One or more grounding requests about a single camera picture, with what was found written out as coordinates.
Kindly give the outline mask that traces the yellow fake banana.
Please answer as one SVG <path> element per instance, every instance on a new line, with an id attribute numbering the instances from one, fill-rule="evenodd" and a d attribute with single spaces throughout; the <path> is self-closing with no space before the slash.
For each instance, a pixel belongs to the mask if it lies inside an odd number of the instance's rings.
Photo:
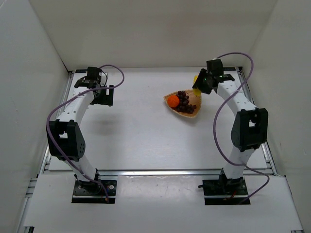
<path id="1" fill-rule="evenodd" d="M 197 78 L 198 78 L 198 75 L 195 75 L 194 79 L 193 79 L 193 84 L 195 84 L 195 82 L 197 81 Z M 192 90 L 193 90 L 193 93 L 194 93 L 195 96 L 198 96 L 198 97 L 201 96 L 202 92 L 199 89 L 192 88 Z"/>

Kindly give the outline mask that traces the purple fake grape bunch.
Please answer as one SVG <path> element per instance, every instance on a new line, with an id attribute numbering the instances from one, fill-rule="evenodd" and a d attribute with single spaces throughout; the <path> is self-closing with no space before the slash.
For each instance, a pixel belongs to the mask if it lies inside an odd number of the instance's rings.
<path id="1" fill-rule="evenodd" d="M 194 110 L 197 108 L 197 105 L 190 104 L 190 97 L 185 91 L 178 91 L 176 96 L 179 97 L 180 103 L 174 108 L 177 112 L 193 114 Z"/>

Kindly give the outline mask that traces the orange fake orange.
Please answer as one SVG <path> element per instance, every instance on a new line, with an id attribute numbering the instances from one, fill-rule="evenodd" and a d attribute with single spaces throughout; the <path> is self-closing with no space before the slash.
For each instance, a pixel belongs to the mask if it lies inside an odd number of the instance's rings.
<path id="1" fill-rule="evenodd" d="M 176 108 L 180 103 L 179 97 L 176 95 L 171 95 L 167 99 L 167 104 L 171 108 Z"/>

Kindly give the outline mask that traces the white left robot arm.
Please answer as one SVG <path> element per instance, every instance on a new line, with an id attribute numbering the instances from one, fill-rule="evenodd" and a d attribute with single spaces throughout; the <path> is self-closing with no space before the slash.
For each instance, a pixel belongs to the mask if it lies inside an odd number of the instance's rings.
<path id="1" fill-rule="evenodd" d="M 71 87 L 71 96 L 77 97 L 67 103 L 63 112 L 56 120 L 49 121 L 50 131 L 60 149 L 68 160 L 59 152 L 51 137 L 48 136 L 50 154 L 58 160 L 65 162 L 74 171 L 78 185 L 82 188 L 100 190 L 99 174 L 88 161 L 85 151 L 86 142 L 80 130 L 82 118 L 89 105 L 113 105 L 114 90 L 95 90 L 78 96 L 83 91 L 104 87 L 106 88 L 108 75 L 97 67 L 88 67 L 86 75 L 79 78 Z"/>

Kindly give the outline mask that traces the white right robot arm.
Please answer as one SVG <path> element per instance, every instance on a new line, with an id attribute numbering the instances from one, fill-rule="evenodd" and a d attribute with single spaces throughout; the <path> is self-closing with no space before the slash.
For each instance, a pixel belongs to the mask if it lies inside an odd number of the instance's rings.
<path id="1" fill-rule="evenodd" d="M 230 133 L 233 148 L 225 158 L 227 164 L 217 182 L 224 192 L 234 191 L 242 183 L 249 158 L 267 140 L 268 112 L 247 99 L 233 76 L 224 73 L 220 59 L 207 61 L 207 67 L 200 70 L 192 88 L 204 94 L 214 91 L 234 114 Z"/>

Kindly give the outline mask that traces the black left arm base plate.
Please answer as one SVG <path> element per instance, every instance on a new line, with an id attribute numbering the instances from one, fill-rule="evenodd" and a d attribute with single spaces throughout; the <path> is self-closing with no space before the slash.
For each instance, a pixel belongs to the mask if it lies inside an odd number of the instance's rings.
<path id="1" fill-rule="evenodd" d="M 116 201 L 117 180 L 101 180 L 108 197 L 102 187 L 92 182 L 76 180 L 73 188 L 72 203 L 114 204 Z"/>

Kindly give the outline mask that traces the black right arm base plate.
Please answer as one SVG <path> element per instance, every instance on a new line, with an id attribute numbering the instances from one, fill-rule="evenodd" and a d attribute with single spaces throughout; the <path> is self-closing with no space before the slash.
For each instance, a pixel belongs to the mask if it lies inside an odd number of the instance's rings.
<path id="1" fill-rule="evenodd" d="M 222 187 L 219 180 L 202 180 L 198 185 L 203 190 L 205 205 L 250 205 L 248 190 L 244 179 L 233 186 Z"/>

